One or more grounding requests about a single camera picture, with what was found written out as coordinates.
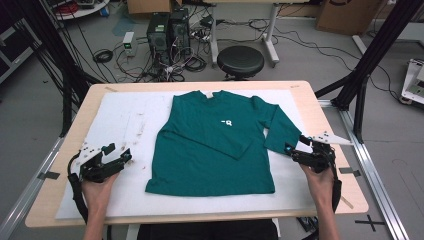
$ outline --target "floor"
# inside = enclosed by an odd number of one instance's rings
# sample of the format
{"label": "floor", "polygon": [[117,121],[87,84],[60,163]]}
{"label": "floor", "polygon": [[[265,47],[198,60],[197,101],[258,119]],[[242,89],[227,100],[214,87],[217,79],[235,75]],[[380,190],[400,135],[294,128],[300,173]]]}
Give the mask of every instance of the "floor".
{"label": "floor", "polygon": [[[76,23],[81,27],[91,48],[96,51],[106,48],[113,49],[122,36],[116,36],[117,28],[131,28],[143,37],[146,20],[135,19],[136,24],[123,22],[122,11],[110,9],[108,18],[96,14],[66,22],[74,44],[81,53],[95,66]],[[284,18],[277,20],[276,27],[284,36],[299,42],[296,31],[305,42],[315,42],[319,46],[342,49],[360,57],[360,52],[351,37],[321,32],[314,29],[314,19]],[[219,28],[218,38],[254,39],[258,32],[243,26]],[[264,69],[257,74],[255,80],[307,80],[314,90],[319,90],[336,80],[346,76],[354,68],[357,59],[344,52],[334,49],[322,49],[326,54],[337,55],[329,57],[311,48],[311,44],[302,46],[287,38],[278,38],[275,45],[281,62],[275,68],[269,59]],[[372,39],[364,35],[364,43],[368,45]],[[236,44],[220,41],[219,47]],[[265,49],[259,42],[245,43],[255,47],[264,54]],[[128,61],[126,69],[144,66],[147,59],[147,45],[140,45],[137,57]],[[208,66],[200,73],[184,72],[185,81],[220,81],[225,74],[217,68],[212,68],[210,57],[202,52],[202,57],[208,61]],[[398,95],[403,86],[407,70],[407,62],[411,58],[424,58],[424,49],[417,43],[395,43],[384,57],[380,66],[390,76],[390,88]],[[122,76],[115,69],[113,62],[106,66],[116,78]],[[373,82],[382,89],[389,86],[388,77],[381,69],[376,69],[372,75]],[[321,99],[332,99],[337,91]],[[352,102],[350,111],[354,114],[355,104]],[[62,130],[61,96],[49,79],[36,57],[32,56],[0,85],[0,189],[3,192],[0,202],[0,221],[5,221],[15,202],[25,187],[30,183],[34,173],[50,152],[54,142]],[[340,136],[346,136],[346,130],[335,109],[324,109],[333,131]],[[422,239],[424,229],[424,168],[422,161],[424,153],[422,118],[424,112],[419,107],[399,104],[388,92],[377,89],[371,82],[368,84],[364,112],[363,138],[372,157],[386,190],[396,208],[406,229],[409,239]],[[343,151],[353,169],[361,170],[355,153],[350,147]],[[390,232],[384,225],[375,199],[366,179],[362,176],[357,180],[364,192],[370,209],[364,214],[338,215],[337,224],[342,239],[390,239]],[[281,239],[301,239],[306,236],[295,218],[280,218]],[[127,226],[114,226],[113,237],[123,239]],[[76,239],[81,238],[84,228],[30,229],[22,221],[11,235],[10,239]]]}

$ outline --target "white paper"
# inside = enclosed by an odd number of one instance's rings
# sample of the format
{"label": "white paper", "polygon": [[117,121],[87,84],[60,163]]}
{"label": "white paper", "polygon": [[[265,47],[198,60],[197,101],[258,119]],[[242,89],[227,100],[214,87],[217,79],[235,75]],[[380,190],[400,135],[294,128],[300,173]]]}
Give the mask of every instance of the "white paper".
{"label": "white paper", "polygon": [[[307,136],[290,91],[231,90],[251,97],[261,97],[268,103],[279,104],[283,111]],[[166,123],[172,97],[187,92],[108,93],[85,139],[92,146],[115,143],[116,150],[103,158],[116,159],[130,148],[134,162],[126,165],[114,183],[107,210],[108,217],[179,215],[202,213],[233,213],[270,210],[315,209],[307,181],[299,165],[285,155],[268,151],[274,194],[251,194],[222,197],[176,197],[145,192],[151,178],[151,163],[156,135]],[[81,218],[72,200],[69,183],[57,219]]]}

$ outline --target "long-sleeve shirt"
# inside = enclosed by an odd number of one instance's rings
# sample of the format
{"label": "long-sleeve shirt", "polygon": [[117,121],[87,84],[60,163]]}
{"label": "long-sleeve shirt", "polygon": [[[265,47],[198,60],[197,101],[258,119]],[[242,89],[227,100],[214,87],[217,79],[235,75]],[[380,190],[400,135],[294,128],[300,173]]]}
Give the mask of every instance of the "long-sleeve shirt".
{"label": "long-sleeve shirt", "polygon": [[[264,128],[268,129],[265,137]],[[174,96],[156,139],[146,192],[175,196],[274,193],[267,149],[284,154],[300,130],[278,105],[226,91]]]}

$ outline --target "white logo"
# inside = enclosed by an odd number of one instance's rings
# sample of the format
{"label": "white logo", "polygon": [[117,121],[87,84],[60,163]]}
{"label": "white logo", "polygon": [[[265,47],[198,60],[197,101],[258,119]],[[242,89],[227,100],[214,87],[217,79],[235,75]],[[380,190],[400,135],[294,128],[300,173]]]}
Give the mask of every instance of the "white logo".
{"label": "white logo", "polygon": [[228,126],[233,126],[231,120],[222,120],[221,122],[227,124]]}

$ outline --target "black stool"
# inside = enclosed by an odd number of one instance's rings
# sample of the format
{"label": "black stool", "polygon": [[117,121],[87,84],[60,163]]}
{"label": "black stool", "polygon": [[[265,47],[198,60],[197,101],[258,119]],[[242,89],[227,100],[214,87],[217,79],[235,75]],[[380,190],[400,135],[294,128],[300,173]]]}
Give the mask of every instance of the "black stool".
{"label": "black stool", "polygon": [[218,54],[219,68],[227,75],[225,81],[247,81],[264,67],[264,57],[258,50],[246,46],[232,46]]}

